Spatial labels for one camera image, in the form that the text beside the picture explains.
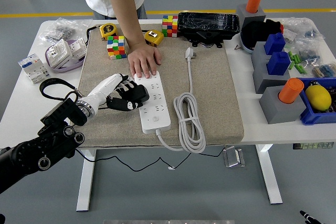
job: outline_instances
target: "person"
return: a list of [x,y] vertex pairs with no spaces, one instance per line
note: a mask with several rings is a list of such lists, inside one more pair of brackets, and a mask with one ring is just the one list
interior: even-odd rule
[[144,0],[86,0],[96,19],[116,18],[129,45],[128,61],[132,76],[146,78],[150,70],[156,75],[157,65],[161,64],[162,55],[155,47],[147,45],[138,19],[145,19]]

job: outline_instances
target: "tape measure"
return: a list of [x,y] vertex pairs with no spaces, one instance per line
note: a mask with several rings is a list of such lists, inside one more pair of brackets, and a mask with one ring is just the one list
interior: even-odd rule
[[115,24],[108,23],[99,27],[101,33],[101,39],[107,40],[109,36],[117,35],[117,27]]
[[148,45],[157,47],[163,40],[164,35],[158,30],[149,30],[147,33],[145,33],[144,37]]

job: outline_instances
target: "gray floor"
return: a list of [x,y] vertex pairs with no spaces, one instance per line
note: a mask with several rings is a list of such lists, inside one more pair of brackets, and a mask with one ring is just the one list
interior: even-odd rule
[[[145,0],[147,10],[235,9],[247,0]],[[264,9],[336,8],[336,0],[262,0]],[[0,0],[0,14],[90,12],[85,0]],[[152,15],[149,18],[161,18]],[[268,13],[312,19],[336,55],[335,12]],[[58,17],[0,18],[0,118],[40,24]],[[67,19],[87,17],[64,17]],[[31,101],[23,102],[32,105]],[[8,223],[102,223],[105,219],[230,219],[236,223],[304,223],[304,210],[336,223],[335,148],[294,151],[275,145],[271,160],[283,199],[271,205],[254,146],[242,146],[247,166],[228,169],[223,157],[193,154],[177,170],[157,163],[132,172],[115,159],[96,164],[89,212],[76,212],[82,158],[76,154],[51,170],[30,175],[0,195]],[[221,147],[208,147],[218,154]],[[186,154],[165,149],[104,150],[134,168],[162,156],[171,165]]]

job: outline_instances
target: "white table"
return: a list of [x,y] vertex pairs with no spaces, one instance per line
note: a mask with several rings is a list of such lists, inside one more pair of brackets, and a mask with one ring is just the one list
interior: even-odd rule
[[[39,35],[45,30],[51,22],[42,23],[37,34]],[[110,22],[111,20],[93,20],[92,26]],[[142,20],[141,23],[159,24],[161,20]],[[268,124],[259,105],[261,94],[255,93],[250,54],[243,50],[235,50],[236,45],[240,45],[239,34],[234,36],[232,40],[226,40],[224,44],[244,126],[244,138],[240,144],[256,145],[270,202],[272,204],[282,203],[267,152],[269,148],[273,144],[281,143],[333,142],[336,136],[336,127],[331,127],[330,124],[304,126],[299,119],[295,122]],[[43,45],[36,37],[29,55],[36,54],[47,66],[44,57],[47,48],[48,45]],[[324,41],[321,45],[321,55],[325,62],[335,60]],[[54,73],[52,70],[49,72],[51,77],[62,78],[75,87],[79,84],[81,69],[62,74]],[[290,74],[292,77],[296,77],[296,69],[291,70]],[[46,89],[46,92],[50,95],[64,97],[69,92],[69,89],[59,86]],[[40,119],[53,109],[56,104],[58,104],[58,101],[44,98],[39,92],[39,84],[32,84],[26,74],[21,71],[0,123],[0,148],[14,147],[23,141],[36,138],[37,132],[43,127]],[[83,152],[88,158],[95,158],[96,150],[83,150]],[[77,205],[78,211],[85,211],[89,208],[93,166],[94,163],[84,161]]]

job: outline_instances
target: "robot finger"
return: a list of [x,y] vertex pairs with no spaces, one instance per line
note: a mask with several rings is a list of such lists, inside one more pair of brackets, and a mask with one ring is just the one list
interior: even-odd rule
[[131,111],[142,106],[142,103],[130,102],[120,98],[107,98],[106,105],[108,108],[119,111]]

